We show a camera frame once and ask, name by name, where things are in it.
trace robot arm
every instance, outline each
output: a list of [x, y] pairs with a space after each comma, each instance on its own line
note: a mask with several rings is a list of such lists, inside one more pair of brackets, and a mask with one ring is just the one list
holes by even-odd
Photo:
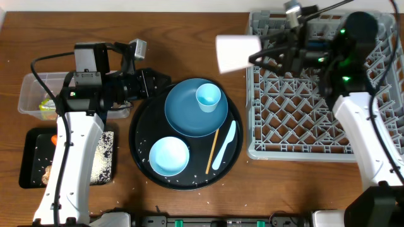
[[[371, 186], [378, 186], [381, 181], [386, 181], [390, 186], [402, 185], [397, 174], [391, 168], [369, 120], [368, 104], [370, 97], [368, 92], [350, 93], [349, 96], [341, 95], [333, 107], [334, 116], [340, 121], [352, 146], [364, 191]], [[396, 164], [399, 168], [401, 167], [400, 171], [403, 174], [404, 162], [398, 154], [386, 126], [384, 126], [376, 102], [373, 109], [376, 115], [377, 128], [390, 155], [394, 160], [397, 160]]]
[[[110, 73], [107, 50], [122, 54], [121, 70]], [[151, 69], [136, 70], [134, 62], [145, 57], [146, 42], [133, 40], [128, 45], [115, 43], [82, 43], [74, 47], [76, 71], [68, 73], [56, 100], [62, 105], [70, 132], [70, 146], [62, 175], [59, 205], [54, 199], [66, 146], [66, 128], [61, 116], [57, 118], [57, 145], [49, 183], [42, 202], [34, 215], [34, 225], [89, 225], [88, 191], [93, 159], [98, 141], [104, 131], [107, 112], [114, 103], [149, 98], [171, 83], [171, 79]], [[68, 87], [74, 78], [74, 87]], [[127, 214], [117, 218], [108, 215], [109, 224], [130, 226]]]
[[[68, 112], [66, 118], [72, 133], [59, 198], [59, 221], [64, 224], [68, 218], [75, 218], [77, 223], [89, 224], [88, 189], [95, 148], [104, 131], [104, 123], [97, 114], [88, 116], [86, 112]], [[52, 171], [42, 202], [33, 218], [34, 222], [40, 220], [42, 225], [54, 224], [54, 193], [66, 142], [65, 132], [63, 121], [58, 117]]]

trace cable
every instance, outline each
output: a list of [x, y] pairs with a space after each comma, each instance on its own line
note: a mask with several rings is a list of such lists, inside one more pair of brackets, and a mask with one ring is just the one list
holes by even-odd
[[118, 54], [123, 54], [122, 51], [112, 43], [105, 43], [105, 46], [107, 46], [107, 50], [113, 50], [114, 52], [117, 52]]
[[[274, 214], [278, 213], [278, 212], [284, 212], [285, 214], [287, 214], [286, 211], [275, 211], [274, 213], [272, 213], [271, 216], [270, 216], [270, 218], [269, 218], [269, 220], [268, 220], [268, 222], [272, 225], [272, 227], [275, 227], [275, 226], [272, 224], [272, 222], [271, 222], [272, 216], [273, 216]], [[294, 225], [298, 226], [297, 223], [292, 219], [292, 217], [289, 216], [289, 219], [290, 219], [290, 221], [291, 221]]]
[[390, 153], [389, 153], [389, 151], [388, 151], [388, 149], [387, 149], [387, 147], [386, 147], [386, 145], [385, 145], [385, 143], [383, 141], [383, 138], [380, 135], [379, 129], [377, 128], [376, 121], [374, 120], [374, 117], [373, 117], [374, 116], [373, 115], [373, 101], [374, 101], [374, 98], [376, 96], [376, 93], [380, 90], [380, 87], [382, 86], [383, 81], [386, 79], [389, 70], [391, 69], [391, 65], [394, 62], [394, 58], [395, 58], [395, 55], [396, 55], [396, 52], [397, 52], [397, 48], [398, 48], [398, 44], [399, 44], [398, 41], [400, 39], [400, 14], [398, 13], [398, 7], [397, 7], [396, 3], [394, 2], [394, 0], [390, 0], [390, 2], [392, 3], [392, 5], [394, 7], [395, 16], [396, 16], [396, 25], [397, 25], [396, 42], [395, 42], [395, 47], [393, 49], [393, 52], [391, 53], [389, 64], [388, 64], [386, 70], [384, 70], [384, 74], [382, 75], [381, 79], [379, 80], [379, 83], [376, 85], [375, 91], [371, 96], [371, 100], [369, 102], [369, 116], [370, 116], [370, 119], [371, 119], [371, 122], [372, 122], [372, 125], [373, 125], [374, 132], [376, 133], [376, 136], [379, 139], [380, 145], [382, 146], [383, 151], [387, 156], [387, 159], [389, 160], [391, 166], [393, 167], [394, 172], [397, 174], [397, 177], [400, 179], [400, 181], [404, 185], [403, 175], [400, 173], [400, 170], [398, 169], [395, 161], [391, 157], [391, 155], [390, 155]]
[[321, 13], [324, 13], [324, 12], [327, 12], [329, 10], [335, 9], [337, 7], [340, 7], [340, 6], [344, 5], [344, 4], [350, 3], [352, 1], [353, 0], [344, 0], [344, 1], [340, 2], [340, 3], [336, 3], [336, 4], [332, 5], [332, 6], [328, 6], [327, 8], [321, 9], [321, 10], [319, 10], [319, 11], [317, 11], [317, 12], [315, 12], [315, 13], [309, 15], [309, 16], [306, 16], [306, 18], [304, 18], [304, 19], [305, 19], [305, 21], [309, 21], [311, 19], [314, 19], [314, 18], [318, 17]]
[[62, 179], [63, 179], [63, 173], [64, 173], [64, 168], [66, 166], [66, 161], [69, 153], [69, 147], [70, 147], [70, 130], [69, 130], [69, 125], [68, 125], [68, 120], [66, 119], [66, 116], [64, 115], [64, 109], [62, 103], [59, 102], [59, 100], [56, 99], [56, 97], [52, 94], [50, 89], [46, 86], [46, 84], [41, 80], [39, 75], [37, 74], [35, 70], [35, 63], [37, 61], [41, 60], [46, 60], [46, 59], [52, 59], [55, 57], [62, 57], [62, 56], [67, 56], [67, 55], [73, 55], [74, 52], [68, 52], [68, 53], [63, 53], [63, 54], [55, 54], [55, 55], [50, 55], [46, 57], [40, 57], [38, 59], [35, 59], [31, 62], [31, 71], [32, 74], [35, 76], [35, 78], [38, 80], [39, 84], [44, 88], [46, 93], [50, 96], [50, 98], [53, 100], [56, 106], [56, 113], [61, 116], [64, 124], [64, 128], [66, 130], [66, 143], [64, 147], [64, 154], [62, 158], [62, 163], [61, 163], [61, 168], [59, 170], [59, 176], [57, 177], [57, 182], [56, 182], [56, 188], [55, 188], [55, 198], [54, 198], [54, 206], [53, 206], [53, 219], [54, 219], [54, 224], [56, 227], [59, 225], [59, 194], [61, 191], [61, 184], [62, 184]]

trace green clamp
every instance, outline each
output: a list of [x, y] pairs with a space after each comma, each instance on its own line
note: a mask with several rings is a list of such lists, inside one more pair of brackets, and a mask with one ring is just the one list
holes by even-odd
[[176, 220], [175, 221], [175, 227], [183, 227], [184, 226], [184, 221], [183, 220]]
[[265, 221], [257, 221], [257, 227], [265, 227]]

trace white cup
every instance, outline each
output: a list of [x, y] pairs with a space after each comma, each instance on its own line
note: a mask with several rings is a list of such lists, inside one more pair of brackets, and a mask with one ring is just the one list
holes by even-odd
[[196, 100], [199, 107], [206, 113], [210, 113], [216, 109], [221, 97], [222, 92], [220, 88], [211, 83], [203, 84], [196, 90]]
[[257, 35], [216, 36], [216, 55], [221, 74], [253, 66], [249, 57], [259, 51], [261, 41]]

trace black tray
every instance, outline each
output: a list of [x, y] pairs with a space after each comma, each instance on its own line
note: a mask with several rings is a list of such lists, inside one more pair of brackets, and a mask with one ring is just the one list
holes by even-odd
[[[107, 126], [105, 131], [115, 131]], [[56, 146], [51, 137], [57, 134], [55, 127], [34, 128], [27, 132], [23, 159], [21, 162], [19, 185], [23, 189], [37, 189], [46, 187], [42, 183], [45, 168], [52, 164]], [[112, 166], [110, 179], [113, 179], [116, 163], [116, 133], [114, 133], [114, 145], [112, 148]], [[107, 182], [97, 182], [90, 185], [103, 185]]]
[[[160, 95], [145, 100], [138, 107], [129, 130], [129, 147], [139, 169], [153, 182], [169, 189], [200, 189], [224, 177], [237, 161], [243, 140], [241, 118], [232, 100], [227, 97], [229, 112], [219, 130], [212, 162], [222, 147], [233, 120], [236, 121], [237, 130], [233, 141], [226, 147], [219, 169], [213, 170], [210, 167], [209, 174], [205, 174], [215, 133], [195, 138], [183, 136], [171, 128], [165, 117], [164, 105], [169, 91], [174, 86], [169, 86]], [[173, 177], [163, 177], [155, 173], [148, 162], [149, 152], [154, 143], [167, 136], [178, 137], [189, 146], [189, 163], [187, 167], [180, 174]]]

